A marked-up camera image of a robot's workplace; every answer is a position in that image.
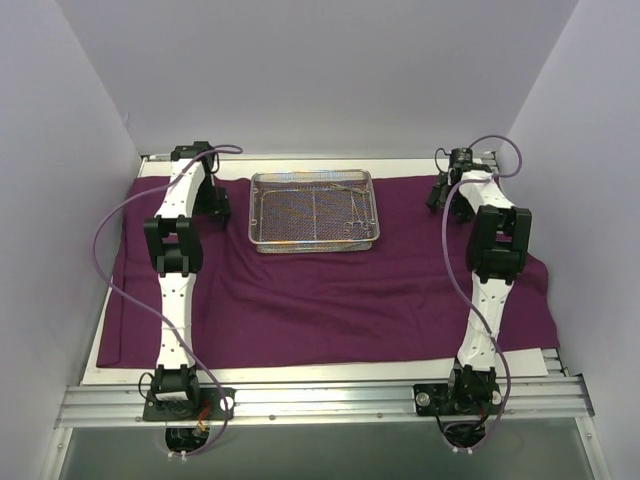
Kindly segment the purple surgical drape cloth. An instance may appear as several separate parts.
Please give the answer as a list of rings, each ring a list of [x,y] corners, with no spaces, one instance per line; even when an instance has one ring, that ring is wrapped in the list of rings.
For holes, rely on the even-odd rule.
[[[375,179],[381,233],[362,252],[263,255],[248,238],[250,180],[227,189],[224,230],[196,217],[204,264],[193,293],[193,350],[210,369],[454,356],[468,307],[448,278],[441,217],[425,205],[434,176]],[[143,232],[164,192],[125,207],[114,283],[159,310],[157,274]],[[548,271],[529,256],[505,305],[499,345],[507,351],[558,348],[547,302]],[[99,368],[152,369],[162,322],[111,295]]]

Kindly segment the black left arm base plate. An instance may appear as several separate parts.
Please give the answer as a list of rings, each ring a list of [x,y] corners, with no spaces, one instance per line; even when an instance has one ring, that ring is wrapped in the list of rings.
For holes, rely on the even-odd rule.
[[[233,418],[235,391],[224,388],[225,399],[216,388],[201,388],[191,398],[183,392],[148,393],[142,419],[149,422],[216,420]]]

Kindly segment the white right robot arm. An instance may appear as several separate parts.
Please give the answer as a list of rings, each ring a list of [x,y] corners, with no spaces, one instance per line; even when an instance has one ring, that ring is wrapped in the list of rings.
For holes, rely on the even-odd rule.
[[[473,150],[460,147],[448,153],[448,166],[440,170],[426,205],[441,211],[441,242],[448,273],[453,269],[446,239],[448,216],[471,224],[465,251],[472,293],[461,298],[469,307],[466,331],[458,349],[444,400],[455,412],[478,404],[500,405],[496,347],[508,296],[527,261],[532,213],[510,201],[498,177],[473,159]]]

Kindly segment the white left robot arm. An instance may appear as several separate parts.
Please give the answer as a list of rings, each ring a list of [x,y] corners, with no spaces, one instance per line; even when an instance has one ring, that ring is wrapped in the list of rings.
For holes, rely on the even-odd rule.
[[[207,141],[176,147],[170,156],[169,186],[160,207],[143,225],[164,317],[150,395],[179,419],[194,417],[202,405],[191,326],[193,291],[204,250],[194,216],[203,214],[227,224],[228,196],[214,184],[213,175],[221,153],[239,151],[236,146],[212,146]]]

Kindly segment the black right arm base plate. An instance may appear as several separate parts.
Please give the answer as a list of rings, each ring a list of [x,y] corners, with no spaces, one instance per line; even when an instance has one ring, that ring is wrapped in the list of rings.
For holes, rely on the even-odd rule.
[[[499,392],[469,390],[444,383],[414,384],[412,390],[418,416],[495,415],[502,407]]]

